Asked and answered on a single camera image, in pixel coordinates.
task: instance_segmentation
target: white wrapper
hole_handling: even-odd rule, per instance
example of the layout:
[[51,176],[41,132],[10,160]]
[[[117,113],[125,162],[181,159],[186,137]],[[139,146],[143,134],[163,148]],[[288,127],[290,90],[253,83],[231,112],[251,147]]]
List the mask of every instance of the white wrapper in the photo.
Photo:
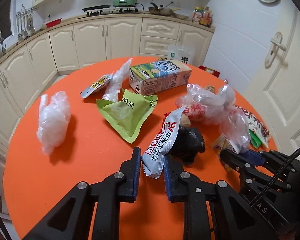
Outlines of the white wrapper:
[[185,106],[174,110],[163,121],[162,128],[143,154],[143,170],[151,178],[158,179],[163,169],[163,156],[172,148],[179,131],[180,119]]

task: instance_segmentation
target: silver screw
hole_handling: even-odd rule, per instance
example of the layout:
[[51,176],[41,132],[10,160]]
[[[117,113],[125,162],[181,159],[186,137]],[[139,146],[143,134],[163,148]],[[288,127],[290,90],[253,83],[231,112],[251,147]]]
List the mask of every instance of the silver screw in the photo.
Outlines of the silver screw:
[[228,186],[228,183],[225,182],[224,180],[220,180],[220,181],[218,182],[218,185],[219,185],[219,187],[226,187],[226,186]]
[[84,189],[87,187],[87,184],[85,182],[79,182],[77,187],[78,187],[78,189]]
[[184,178],[184,179],[188,179],[188,178],[190,177],[190,173],[184,171],[184,172],[182,172],[182,173],[180,174],[180,176],[181,176],[182,178]]
[[116,179],[121,179],[121,178],[123,178],[123,176],[124,176],[124,174],[122,172],[120,172],[120,171],[114,174],[114,177]]

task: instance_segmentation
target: light green snack package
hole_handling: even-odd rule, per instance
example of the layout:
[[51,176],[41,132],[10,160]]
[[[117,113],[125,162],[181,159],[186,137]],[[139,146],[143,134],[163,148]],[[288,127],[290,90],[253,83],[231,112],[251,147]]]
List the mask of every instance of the light green snack package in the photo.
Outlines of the light green snack package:
[[97,99],[97,107],[102,116],[128,143],[138,137],[144,121],[157,105],[158,96],[143,96],[125,90],[122,101],[112,102]]

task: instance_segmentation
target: orange tabletop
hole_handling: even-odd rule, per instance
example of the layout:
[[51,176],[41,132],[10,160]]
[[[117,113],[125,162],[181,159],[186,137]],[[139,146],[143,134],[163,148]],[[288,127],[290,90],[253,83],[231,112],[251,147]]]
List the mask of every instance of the orange tabletop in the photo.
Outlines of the orange tabletop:
[[[40,219],[78,182],[89,184],[103,181],[117,172],[123,161],[131,158],[132,150],[139,146],[143,152],[161,129],[164,114],[175,107],[178,97],[186,93],[186,86],[176,87],[158,94],[158,104],[141,127],[133,144],[124,141],[101,116],[96,99],[103,92],[82,99],[80,92],[103,74],[118,70],[128,58],[95,63],[75,71],[46,93],[51,96],[64,90],[69,97],[71,119],[64,143],[51,156],[42,153],[36,131],[38,126],[38,98],[21,119],[7,153],[4,173],[4,194],[10,217],[20,238],[23,238]],[[133,65],[156,61],[156,57],[134,57]],[[192,67],[190,83],[215,86],[222,80]],[[123,88],[131,89],[128,81]],[[260,116],[252,106],[236,93],[236,104]],[[201,180],[216,183],[225,180],[239,190],[239,175],[226,172],[211,144],[218,138],[216,126],[197,124],[206,145],[206,152],[198,154],[185,170]],[[269,141],[270,149],[276,149]],[[141,169],[139,192],[135,203],[122,203],[120,209],[120,240],[154,240],[183,238],[183,203],[168,202],[163,175],[158,180],[148,178]]]

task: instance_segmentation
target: black cable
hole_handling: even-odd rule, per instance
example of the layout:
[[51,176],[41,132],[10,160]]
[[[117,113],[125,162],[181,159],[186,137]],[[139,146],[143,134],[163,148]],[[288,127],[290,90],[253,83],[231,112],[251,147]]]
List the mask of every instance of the black cable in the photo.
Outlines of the black cable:
[[272,179],[269,180],[269,182],[266,184],[266,186],[264,186],[263,189],[253,198],[253,200],[250,201],[250,203],[249,203],[250,206],[253,206],[257,201],[259,201],[263,197],[263,195],[266,194],[266,192],[271,188],[271,186],[277,181],[277,179],[279,178],[279,176],[281,175],[283,170],[285,168],[287,168],[287,166],[290,163],[292,163],[292,161],[295,158],[297,158],[299,155],[300,155],[300,148],[295,150],[295,152],[287,158],[287,160],[284,162],[284,164],[281,165],[281,167],[274,174],[274,176],[272,176]]
[[136,3],[136,4],[142,5],[142,13],[144,13],[143,11],[145,10],[145,8],[143,7],[143,4],[142,3]]

